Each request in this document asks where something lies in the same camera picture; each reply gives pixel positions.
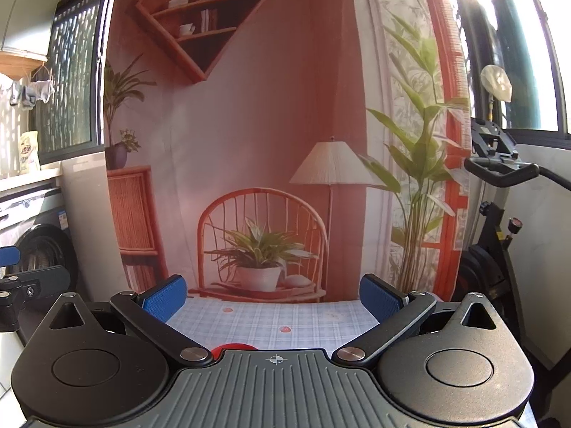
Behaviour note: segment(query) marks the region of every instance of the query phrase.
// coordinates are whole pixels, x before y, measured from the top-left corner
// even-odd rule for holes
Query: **lamp shade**
[[[306,185],[376,185],[370,172],[344,141],[317,143],[289,183]]]

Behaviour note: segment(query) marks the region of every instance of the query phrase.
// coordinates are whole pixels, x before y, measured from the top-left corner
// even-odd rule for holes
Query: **book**
[[[201,11],[201,32],[215,31],[218,28],[218,10],[203,9]]]

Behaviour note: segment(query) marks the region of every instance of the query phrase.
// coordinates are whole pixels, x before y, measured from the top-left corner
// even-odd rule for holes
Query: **red object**
[[[225,349],[232,349],[234,351],[257,351],[258,350],[255,347],[250,346],[248,344],[230,343],[230,344],[222,344],[221,346],[215,347],[214,349],[212,349],[212,355],[214,356],[214,358],[216,360],[218,360],[218,358],[222,354],[222,351]]]
[[[458,96],[467,97],[468,91],[462,88],[461,81],[463,78],[465,82],[465,77],[463,77],[465,74],[461,73],[457,68],[458,65],[464,64],[464,54],[462,53],[462,46],[458,37],[458,29],[452,18],[450,4],[447,0],[426,0],[426,2],[438,45],[444,99],[448,101]],[[469,127],[465,131],[468,134],[469,141]],[[462,143],[462,124],[450,112],[448,112],[446,118],[446,136],[456,143]],[[462,158],[470,156],[468,148],[459,149],[452,145],[448,146],[447,152],[448,156],[445,163],[448,169],[461,168]],[[468,196],[461,194],[460,185],[453,180],[449,180],[445,184],[444,200],[456,213],[459,210],[468,208]],[[440,250],[433,293],[444,300],[449,300],[454,292],[456,274],[458,273],[460,254],[462,252],[461,249],[456,248],[457,219],[458,217],[444,214],[440,242],[430,246]]]

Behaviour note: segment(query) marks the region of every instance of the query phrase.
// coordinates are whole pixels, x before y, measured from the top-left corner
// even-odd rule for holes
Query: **window frame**
[[[66,11],[77,2],[81,0],[62,0],[58,3],[55,10],[54,19],[57,15]],[[103,85],[103,50],[104,46],[104,31],[103,24],[106,20],[108,11],[109,0],[99,1],[99,11],[95,23],[95,39],[91,53],[91,73],[90,73],[90,92],[89,92],[89,127],[91,139],[85,143],[73,145],[70,147],[58,149],[55,151],[42,152],[41,149],[38,153],[40,164],[49,164],[55,161],[62,161],[73,157],[83,156],[85,154],[92,154],[101,152],[105,149],[105,145],[101,138],[101,88]],[[37,123],[34,111],[30,114],[30,130],[38,130],[39,124]]]
[[[458,0],[460,16],[463,21],[468,44],[468,56],[472,65],[472,75],[474,77],[475,110],[479,117],[487,116],[487,94],[482,93],[480,86],[480,72],[487,64],[493,63],[493,50],[489,37],[486,36],[485,16],[479,5],[471,0]],[[541,6],[540,0],[533,0],[538,14],[541,28],[544,33],[545,44],[551,63],[553,87],[555,90],[555,100],[557,108],[557,131],[546,131],[537,129],[504,129],[517,143],[535,145],[549,148],[571,149],[571,134],[567,130],[567,111],[565,105],[565,92],[561,78],[561,70],[555,44],[547,22],[547,14]],[[501,125],[500,105],[496,101],[493,110],[494,122]]]

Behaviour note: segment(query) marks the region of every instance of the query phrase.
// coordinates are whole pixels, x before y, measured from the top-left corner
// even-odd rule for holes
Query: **metal screw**
[[[356,362],[365,358],[365,351],[358,347],[343,347],[337,351],[337,357],[344,361]]]
[[[202,347],[185,347],[181,351],[181,357],[185,361],[199,362],[208,357],[208,351]]]

